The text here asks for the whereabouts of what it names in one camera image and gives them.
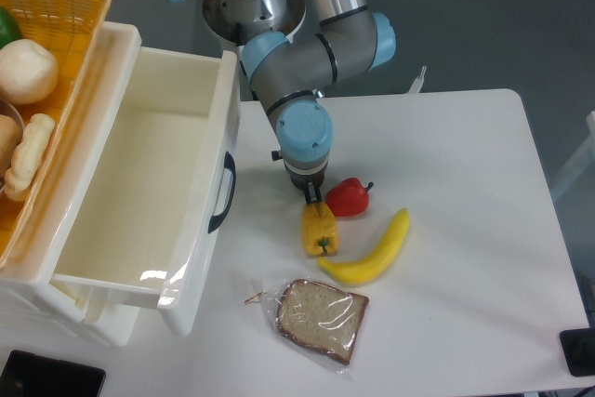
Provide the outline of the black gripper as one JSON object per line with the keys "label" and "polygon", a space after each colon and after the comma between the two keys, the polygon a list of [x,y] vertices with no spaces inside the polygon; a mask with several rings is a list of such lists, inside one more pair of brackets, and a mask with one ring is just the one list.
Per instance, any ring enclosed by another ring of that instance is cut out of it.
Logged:
{"label": "black gripper", "polygon": [[324,183],[324,170],[319,170],[309,174],[302,174],[286,169],[292,184],[299,190],[303,190],[305,202],[307,205],[320,203],[322,195],[320,187]]}

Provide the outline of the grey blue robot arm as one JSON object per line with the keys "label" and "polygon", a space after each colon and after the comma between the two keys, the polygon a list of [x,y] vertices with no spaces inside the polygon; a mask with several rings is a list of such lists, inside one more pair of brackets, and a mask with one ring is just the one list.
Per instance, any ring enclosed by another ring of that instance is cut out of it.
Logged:
{"label": "grey blue robot arm", "polygon": [[237,53],[279,143],[276,156],[307,203],[321,198],[334,134],[316,90],[369,71],[396,50],[389,19],[366,0],[314,3],[320,30],[296,40],[304,0],[203,0],[207,26]]}

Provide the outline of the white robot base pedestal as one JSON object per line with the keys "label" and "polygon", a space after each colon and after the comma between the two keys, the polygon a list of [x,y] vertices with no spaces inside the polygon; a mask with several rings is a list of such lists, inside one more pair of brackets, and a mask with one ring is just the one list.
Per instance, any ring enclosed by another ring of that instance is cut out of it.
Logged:
{"label": "white robot base pedestal", "polygon": [[242,55],[245,44],[265,32],[293,40],[306,17],[305,0],[203,0],[203,16],[225,51]]}

